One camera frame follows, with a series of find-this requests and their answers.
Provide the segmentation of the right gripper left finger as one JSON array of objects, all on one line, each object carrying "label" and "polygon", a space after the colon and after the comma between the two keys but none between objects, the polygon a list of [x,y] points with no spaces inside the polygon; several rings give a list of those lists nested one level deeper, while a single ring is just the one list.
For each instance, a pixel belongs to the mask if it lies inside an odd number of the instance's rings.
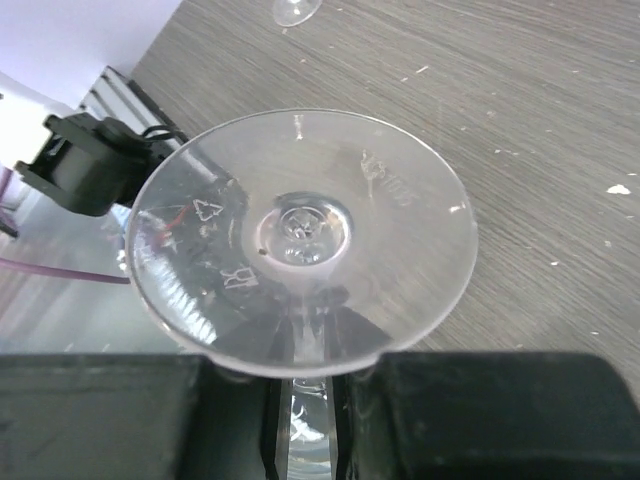
[{"label": "right gripper left finger", "polygon": [[5,355],[1,475],[275,479],[277,392],[199,355]]}]

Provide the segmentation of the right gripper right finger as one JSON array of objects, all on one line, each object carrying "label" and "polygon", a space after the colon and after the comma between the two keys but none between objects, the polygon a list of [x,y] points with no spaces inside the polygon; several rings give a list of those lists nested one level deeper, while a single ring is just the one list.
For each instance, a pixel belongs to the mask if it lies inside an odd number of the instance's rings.
[{"label": "right gripper right finger", "polygon": [[639,409],[584,353],[394,353],[335,386],[340,479],[635,479]]}]

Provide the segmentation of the clear round wine glass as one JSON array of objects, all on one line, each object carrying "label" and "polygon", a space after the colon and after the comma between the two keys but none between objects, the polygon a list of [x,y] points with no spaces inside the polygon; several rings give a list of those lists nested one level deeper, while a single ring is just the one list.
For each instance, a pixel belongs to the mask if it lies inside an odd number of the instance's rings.
[{"label": "clear round wine glass", "polygon": [[332,479],[332,376],[433,331],[478,253],[467,192],[430,146],[361,114],[277,110],[187,142],[126,234],[132,285],[184,346],[292,384],[287,477]]}]

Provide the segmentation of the clear stemless glass tumbler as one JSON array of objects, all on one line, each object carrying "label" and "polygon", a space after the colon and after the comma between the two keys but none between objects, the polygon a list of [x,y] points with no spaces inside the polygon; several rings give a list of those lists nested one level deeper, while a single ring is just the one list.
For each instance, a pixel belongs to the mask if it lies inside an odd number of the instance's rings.
[{"label": "clear stemless glass tumbler", "polygon": [[322,0],[275,0],[274,21],[281,27],[295,27],[309,20],[321,7]]}]

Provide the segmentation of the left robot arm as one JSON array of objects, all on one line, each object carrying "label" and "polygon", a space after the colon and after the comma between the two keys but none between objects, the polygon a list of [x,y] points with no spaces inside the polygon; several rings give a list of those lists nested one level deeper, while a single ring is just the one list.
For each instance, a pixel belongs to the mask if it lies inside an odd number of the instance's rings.
[{"label": "left robot arm", "polygon": [[1,192],[18,176],[74,214],[101,217],[113,206],[131,208],[151,173],[172,153],[168,143],[183,144],[186,135],[163,116],[136,133],[113,116],[88,113],[44,116],[48,133],[32,162],[1,167]]}]

